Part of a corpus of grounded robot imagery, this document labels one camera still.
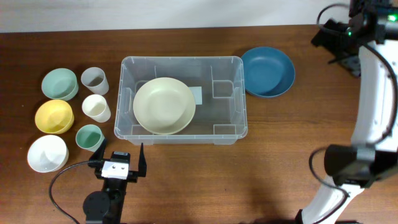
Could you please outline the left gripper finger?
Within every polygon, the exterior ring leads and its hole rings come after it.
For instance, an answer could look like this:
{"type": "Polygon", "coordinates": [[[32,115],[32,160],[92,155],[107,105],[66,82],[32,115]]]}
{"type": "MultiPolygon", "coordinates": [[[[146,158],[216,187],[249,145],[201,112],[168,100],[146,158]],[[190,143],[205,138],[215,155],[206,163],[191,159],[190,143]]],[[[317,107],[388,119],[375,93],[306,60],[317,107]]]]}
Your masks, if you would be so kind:
{"type": "Polygon", "coordinates": [[[144,144],[142,143],[139,153],[138,176],[146,177],[146,174],[147,174],[147,163],[144,155],[144,144]]]}
{"type": "Polygon", "coordinates": [[[106,143],[107,143],[107,140],[104,139],[102,141],[101,145],[99,146],[99,148],[90,157],[89,161],[100,161],[100,160],[103,159],[104,152],[105,152],[105,149],[106,149],[106,143]]]}

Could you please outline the yellow bowl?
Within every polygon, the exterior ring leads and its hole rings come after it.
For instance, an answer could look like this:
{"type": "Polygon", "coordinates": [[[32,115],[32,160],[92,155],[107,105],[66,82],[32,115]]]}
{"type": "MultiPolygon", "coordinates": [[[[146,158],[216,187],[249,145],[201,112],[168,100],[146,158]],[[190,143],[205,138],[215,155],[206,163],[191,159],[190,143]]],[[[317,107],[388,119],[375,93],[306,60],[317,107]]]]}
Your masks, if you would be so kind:
{"type": "Polygon", "coordinates": [[[63,100],[50,100],[39,107],[35,114],[36,127],[47,134],[63,134],[74,123],[72,107],[63,100]]]}

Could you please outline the beige plate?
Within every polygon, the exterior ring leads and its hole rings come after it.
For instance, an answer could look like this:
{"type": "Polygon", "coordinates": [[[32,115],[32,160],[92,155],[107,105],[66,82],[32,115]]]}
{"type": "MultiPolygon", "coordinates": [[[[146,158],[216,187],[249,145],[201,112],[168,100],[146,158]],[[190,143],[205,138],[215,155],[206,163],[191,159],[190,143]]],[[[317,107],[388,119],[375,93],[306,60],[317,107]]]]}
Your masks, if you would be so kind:
{"type": "Polygon", "coordinates": [[[195,99],[180,80],[162,77],[155,78],[140,87],[133,101],[133,112],[137,120],[137,113],[147,110],[166,108],[196,108],[195,99]]]}

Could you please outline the blue plate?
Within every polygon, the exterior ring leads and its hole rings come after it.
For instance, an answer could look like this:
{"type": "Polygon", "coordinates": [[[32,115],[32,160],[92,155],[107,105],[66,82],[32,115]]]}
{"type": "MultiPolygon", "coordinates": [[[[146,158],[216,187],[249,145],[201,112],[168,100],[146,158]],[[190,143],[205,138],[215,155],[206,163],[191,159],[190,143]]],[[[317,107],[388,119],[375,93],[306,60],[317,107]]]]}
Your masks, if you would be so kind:
{"type": "Polygon", "coordinates": [[[290,90],[295,82],[293,61],[283,51],[256,47],[242,57],[246,91],[260,98],[275,98],[290,90]]]}

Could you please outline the cream plate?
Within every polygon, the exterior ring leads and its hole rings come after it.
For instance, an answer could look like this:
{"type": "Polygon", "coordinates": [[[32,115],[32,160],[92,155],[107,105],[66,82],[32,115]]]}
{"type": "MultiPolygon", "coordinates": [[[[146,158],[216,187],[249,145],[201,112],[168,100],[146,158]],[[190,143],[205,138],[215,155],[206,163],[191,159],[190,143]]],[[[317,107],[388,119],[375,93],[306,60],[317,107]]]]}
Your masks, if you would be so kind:
{"type": "Polygon", "coordinates": [[[196,108],[166,108],[141,111],[137,121],[150,133],[170,135],[182,131],[192,121],[196,108]]]}

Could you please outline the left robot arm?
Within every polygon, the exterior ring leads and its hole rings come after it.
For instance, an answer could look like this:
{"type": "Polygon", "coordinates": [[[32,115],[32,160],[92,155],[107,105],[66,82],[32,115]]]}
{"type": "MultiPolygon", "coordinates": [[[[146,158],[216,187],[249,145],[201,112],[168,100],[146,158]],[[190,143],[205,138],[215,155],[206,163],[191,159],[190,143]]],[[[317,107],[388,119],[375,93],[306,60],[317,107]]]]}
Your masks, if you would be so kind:
{"type": "Polygon", "coordinates": [[[134,171],[129,168],[131,155],[128,152],[114,151],[109,159],[105,159],[106,143],[104,140],[89,159],[88,166],[94,168],[95,176],[103,181],[103,186],[100,191],[90,193],[83,202],[87,223],[120,223],[127,185],[136,183],[147,173],[143,144],[138,170],[134,171]]]}

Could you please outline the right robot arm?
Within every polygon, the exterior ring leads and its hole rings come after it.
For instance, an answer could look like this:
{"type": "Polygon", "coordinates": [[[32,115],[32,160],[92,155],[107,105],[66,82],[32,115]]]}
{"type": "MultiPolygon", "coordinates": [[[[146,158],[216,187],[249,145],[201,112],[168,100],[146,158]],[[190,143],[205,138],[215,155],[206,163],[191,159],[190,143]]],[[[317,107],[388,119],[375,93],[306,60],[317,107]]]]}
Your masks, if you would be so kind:
{"type": "Polygon", "coordinates": [[[397,174],[397,7],[392,1],[351,1],[348,23],[319,25],[314,46],[360,80],[359,107],[349,146],[323,149],[326,177],[296,223],[338,223],[355,196],[397,174]]]}

